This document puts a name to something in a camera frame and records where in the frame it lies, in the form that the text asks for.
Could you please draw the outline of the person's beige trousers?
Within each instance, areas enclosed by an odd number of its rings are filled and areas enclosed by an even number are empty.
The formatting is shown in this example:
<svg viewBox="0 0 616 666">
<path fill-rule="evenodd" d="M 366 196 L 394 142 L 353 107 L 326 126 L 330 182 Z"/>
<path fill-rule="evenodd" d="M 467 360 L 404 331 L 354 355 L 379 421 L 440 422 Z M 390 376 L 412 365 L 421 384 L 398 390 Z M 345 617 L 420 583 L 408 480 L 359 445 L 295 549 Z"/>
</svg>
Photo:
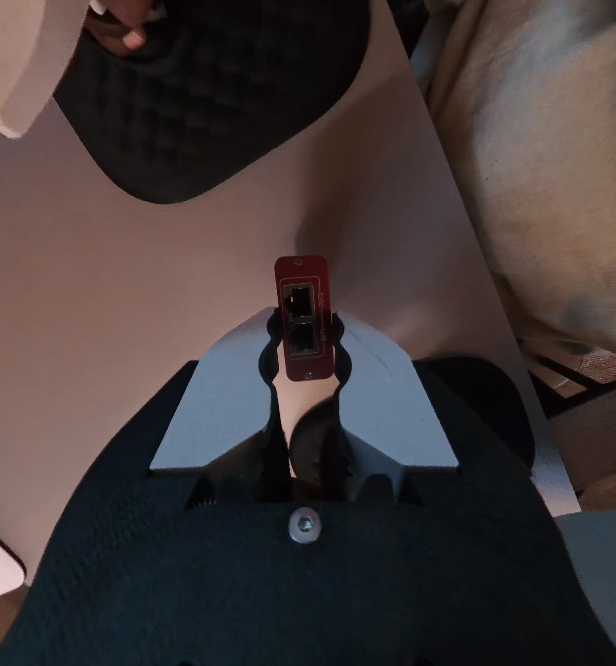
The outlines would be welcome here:
<svg viewBox="0 0 616 666">
<path fill-rule="evenodd" d="M 616 1 L 422 1 L 416 79 L 515 336 L 616 354 Z"/>
</svg>

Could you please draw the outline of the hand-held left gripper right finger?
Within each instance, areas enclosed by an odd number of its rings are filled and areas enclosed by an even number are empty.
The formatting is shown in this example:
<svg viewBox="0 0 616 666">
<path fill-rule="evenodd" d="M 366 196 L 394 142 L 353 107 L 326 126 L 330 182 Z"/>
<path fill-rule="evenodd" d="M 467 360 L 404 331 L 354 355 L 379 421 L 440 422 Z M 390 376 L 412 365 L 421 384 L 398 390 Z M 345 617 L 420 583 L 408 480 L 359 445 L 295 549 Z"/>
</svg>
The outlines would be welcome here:
<svg viewBox="0 0 616 666">
<path fill-rule="evenodd" d="M 353 502 L 367 479 L 386 476 L 394 497 L 413 473 L 454 473 L 459 463 L 410 356 L 350 314 L 338 317 L 338 351 L 349 363 L 339 387 L 338 420 Z"/>
</svg>

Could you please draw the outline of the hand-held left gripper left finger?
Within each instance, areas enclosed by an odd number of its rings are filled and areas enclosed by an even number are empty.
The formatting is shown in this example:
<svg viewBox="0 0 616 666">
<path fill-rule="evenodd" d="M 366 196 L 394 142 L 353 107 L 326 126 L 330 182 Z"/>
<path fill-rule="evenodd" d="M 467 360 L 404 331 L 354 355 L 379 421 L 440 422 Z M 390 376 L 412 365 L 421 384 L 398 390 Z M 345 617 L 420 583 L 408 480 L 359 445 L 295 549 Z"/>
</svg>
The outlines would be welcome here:
<svg viewBox="0 0 616 666">
<path fill-rule="evenodd" d="M 197 362 L 150 465 L 195 472 L 213 490 L 237 481 L 255 499 L 287 501 L 288 448 L 274 380 L 282 322 L 265 308 L 213 344 Z"/>
</svg>

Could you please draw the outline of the red port module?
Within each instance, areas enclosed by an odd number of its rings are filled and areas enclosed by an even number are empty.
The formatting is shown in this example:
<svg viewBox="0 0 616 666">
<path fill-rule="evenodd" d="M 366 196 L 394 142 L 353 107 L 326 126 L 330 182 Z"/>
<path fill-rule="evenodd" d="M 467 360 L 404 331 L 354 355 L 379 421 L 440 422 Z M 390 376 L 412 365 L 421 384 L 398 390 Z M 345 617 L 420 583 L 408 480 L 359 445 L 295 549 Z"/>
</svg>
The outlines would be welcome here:
<svg viewBox="0 0 616 666">
<path fill-rule="evenodd" d="M 329 379 L 335 372 L 335 351 L 327 260 L 283 256 L 274 272 L 288 379 Z"/>
</svg>

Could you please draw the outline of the person's right hand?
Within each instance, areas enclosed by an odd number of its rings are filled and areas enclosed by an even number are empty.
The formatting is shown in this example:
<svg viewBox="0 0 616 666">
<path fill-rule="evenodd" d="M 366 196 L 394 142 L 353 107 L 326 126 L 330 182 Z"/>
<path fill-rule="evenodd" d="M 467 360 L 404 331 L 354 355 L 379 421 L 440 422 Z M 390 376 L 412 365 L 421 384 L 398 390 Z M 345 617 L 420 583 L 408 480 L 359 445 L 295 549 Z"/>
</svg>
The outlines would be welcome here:
<svg viewBox="0 0 616 666">
<path fill-rule="evenodd" d="M 106 50 L 126 57 L 146 43 L 146 24 L 164 17 L 163 1 L 90 1 L 84 28 Z"/>
</svg>

